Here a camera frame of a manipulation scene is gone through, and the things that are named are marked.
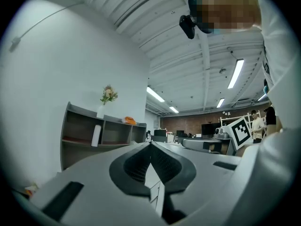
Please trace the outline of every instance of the brown wall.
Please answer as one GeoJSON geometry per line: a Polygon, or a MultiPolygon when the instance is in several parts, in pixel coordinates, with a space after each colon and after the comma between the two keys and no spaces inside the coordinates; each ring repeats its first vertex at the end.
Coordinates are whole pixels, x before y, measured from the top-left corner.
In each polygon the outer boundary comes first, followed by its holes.
{"type": "Polygon", "coordinates": [[[167,131],[176,133],[177,130],[184,130],[185,133],[201,134],[202,124],[208,124],[209,121],[212,123],[219,123],[219,118],[222,119],[229,117],[237,117],[246,115],[248,112],[251,113],[252,110],[260,111],[261,117],[265,116],[264,109],[268,107],[268,104],[252,106],[243,109],[231,110],[225,112],[230,112],[230,116],[226,116],[222,112],[201,114],[201,115],[188,115],[188,116],[175,116],[175,117],[162,117],[160,121],[160,127],[166,128],[167,131]]]}

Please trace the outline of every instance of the white shirt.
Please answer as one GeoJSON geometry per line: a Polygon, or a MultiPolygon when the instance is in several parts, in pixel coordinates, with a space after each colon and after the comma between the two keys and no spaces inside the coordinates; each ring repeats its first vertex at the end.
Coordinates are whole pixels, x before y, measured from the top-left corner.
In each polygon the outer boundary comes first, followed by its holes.
{"type": "Polygon", "coordinates": [[[301,61],[301,48],[296,35],[274,3],[271,0],[258,0],[258,3],[266,52],[263,72],[271,90],[291,65],[301,61]]]}
{"type": "Polygon", "coordinates": [[[264,122],[262,118],[257,117],[252,123],[252,132],[253,132],[253,139],[262,139],[262,131],[254,132],[259,128],[265,128],[264,122]]]}

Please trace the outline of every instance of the fluorescent light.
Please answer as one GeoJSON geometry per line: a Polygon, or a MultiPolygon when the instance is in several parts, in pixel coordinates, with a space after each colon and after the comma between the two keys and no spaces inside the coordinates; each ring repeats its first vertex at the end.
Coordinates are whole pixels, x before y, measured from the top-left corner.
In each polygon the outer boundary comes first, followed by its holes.
{"type": "Polygon", "coordinates": [[[265,98],[266,97],[266,94],[264,94],[262,97],[260,97],[259,99],[258,99],[258,101],[261,101],[263,98],[265,98]]]}
{"type": "Polygon", "coordinates": [[[175,113],[179,113],[174,107],[170,107],[169,109],[173,110],[175,113]]]}
{"type": "Polygon", "coordinates": [[[152,96],[154,96],[158,101],[164,102],[165,100],[162,99],[155,91],[153,91],[150,87],[146,89],[147,92],[149,92],[152,96]]]}
{"type": "Polygon", "coordinates": [[[244,65],[244,62],[245,61],[243,59],[239,59],[239,60],[236,61],[236,66],[235,66],[234,74],[232,76],[232,79],[231,79],[231,82],[230,82],[230,84],[228,86],[228,89],[231,89],[231,88],[234,87],[234,85],[235,85],[235,83],[236,83],[236,81],[238,79],[238,76],[240,74],[240,71],[241,71],[241,69],[242,69],[242,67],[244,65]]]}
{"type": "Polygon", "coordinates": [[[220,107],[221,107],[221,105],[222,105],[222,103],[224,102],[224,100],[225,100],[224,98],[223,98],[223,99],[221,99],[221,100],[220,100],[220,102],[218,103],[218,105],[217,105],[217,107],[216,107],[216,108],[220,108],[220,107]]]}

